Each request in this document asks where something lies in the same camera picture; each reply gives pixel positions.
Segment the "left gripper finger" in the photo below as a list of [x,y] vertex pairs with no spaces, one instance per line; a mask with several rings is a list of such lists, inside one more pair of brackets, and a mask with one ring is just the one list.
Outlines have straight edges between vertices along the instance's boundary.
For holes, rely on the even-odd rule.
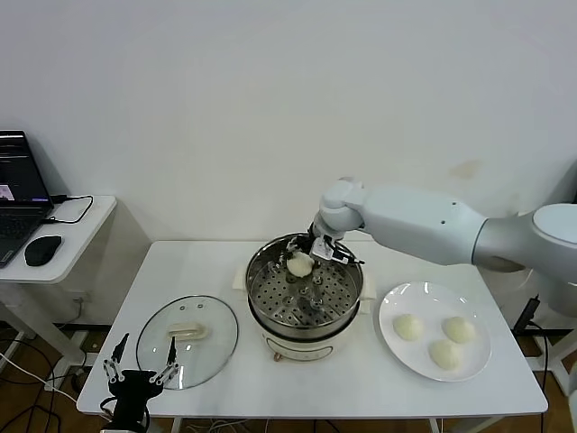
[[120,362],[124,354],[124,349],[129,338],[129,333],[126,333],[121,341],[115,346],[112,356],[103,361],[103,368],[108,382],[122,382],[124,374],[120,369]]
[[167,382],[169,382],[177,373],[176,357],[177,349],[175,344],[175,337],[173,336],[170,340],[166,366],[161,372],[156,373],[150,378],[150,383],[154,383],[156,385],[165,385]]

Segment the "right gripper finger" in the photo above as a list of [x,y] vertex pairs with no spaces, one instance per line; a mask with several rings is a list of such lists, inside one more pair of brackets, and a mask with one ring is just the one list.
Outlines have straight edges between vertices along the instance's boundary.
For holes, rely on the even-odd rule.
[[295,235],[287,243],[287,254],[304,253],[310,254],[311,250],[311,236],[310,235]]

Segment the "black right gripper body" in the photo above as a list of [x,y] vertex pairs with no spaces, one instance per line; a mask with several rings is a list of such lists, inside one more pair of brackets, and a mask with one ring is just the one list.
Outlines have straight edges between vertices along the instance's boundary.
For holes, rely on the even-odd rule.
[[309,243],[313,244],[320,239],[325,244],[335,244],[343,239],[343,233],[334,231],[324,223],[312,223],[307,230]]

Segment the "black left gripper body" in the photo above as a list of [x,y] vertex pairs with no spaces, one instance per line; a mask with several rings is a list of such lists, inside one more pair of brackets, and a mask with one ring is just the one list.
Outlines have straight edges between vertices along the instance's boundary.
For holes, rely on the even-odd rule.
[[122,381],[115,378],[108,383],[115,406],[107,426],[149,427],[148,401],[162,393],[162,382],[154,379],[155,372],[152,371],[123,370],[122,374]]

